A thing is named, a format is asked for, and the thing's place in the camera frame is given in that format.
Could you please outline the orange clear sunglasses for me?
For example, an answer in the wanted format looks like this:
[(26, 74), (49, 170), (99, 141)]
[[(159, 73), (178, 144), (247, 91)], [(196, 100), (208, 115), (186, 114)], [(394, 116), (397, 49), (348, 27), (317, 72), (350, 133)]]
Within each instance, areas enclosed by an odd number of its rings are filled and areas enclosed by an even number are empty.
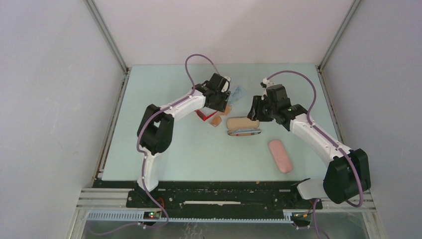
[(232, 110), (232, 106), (231, 105), (227, 105), (225, 108), (224, 112), (217, 112), (214, 117), (212, 118), (212, 120), (209, 122), (209, 124), (213, 127), (217, 127), (221, 124), (222, 122), (222, 117), (225, 117), (227, 115), (229, 115), (229, 113)]

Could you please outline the plaid brown glasses case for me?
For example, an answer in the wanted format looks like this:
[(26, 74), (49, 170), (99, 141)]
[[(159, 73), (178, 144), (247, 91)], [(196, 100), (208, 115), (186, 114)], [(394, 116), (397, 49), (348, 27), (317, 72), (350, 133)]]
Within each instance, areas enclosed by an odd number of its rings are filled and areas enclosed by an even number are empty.
[(231, 133), (236, 130), (245, 129), (259, 129), (259, 121), (252, 121), (247, 117), (229, 118), (226, 122), (227, 134), (232, 136)]

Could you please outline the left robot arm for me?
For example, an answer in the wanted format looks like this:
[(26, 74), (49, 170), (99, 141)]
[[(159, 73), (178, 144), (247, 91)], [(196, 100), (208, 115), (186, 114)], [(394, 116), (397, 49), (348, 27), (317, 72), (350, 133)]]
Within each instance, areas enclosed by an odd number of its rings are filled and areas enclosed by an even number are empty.
[(160, 107), (151, 104), (144, 113), (137, 132), (137, 151), (142, 153), (141, 174), (137, 183), (143, 190), (138, 201), (145, 207), (157, 202), (158, 157), (165, 152), (173, 138), (174, 124), (188, 114), (204, 107), (223, 112), (227, 106), (230, 91), (193, 90), (179, 99)]

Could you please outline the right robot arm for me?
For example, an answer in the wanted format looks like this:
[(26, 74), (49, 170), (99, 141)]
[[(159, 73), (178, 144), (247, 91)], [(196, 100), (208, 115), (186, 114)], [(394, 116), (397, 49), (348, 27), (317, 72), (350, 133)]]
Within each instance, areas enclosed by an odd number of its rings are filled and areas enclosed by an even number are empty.
[(312, 119), (310, 110), (292, 105), (287, 96), (254, 96), (247, 117), (282, 125), (307, 143), (326, 165), (324, 179), (305, 180), (290, 193), (292, 206), (302, 208), (310, 199), (321, 197), (356, 208), (363, 205), (363, 193), (371, 187), (368, 155), (364, 150), (351, 149), (335, 140)]

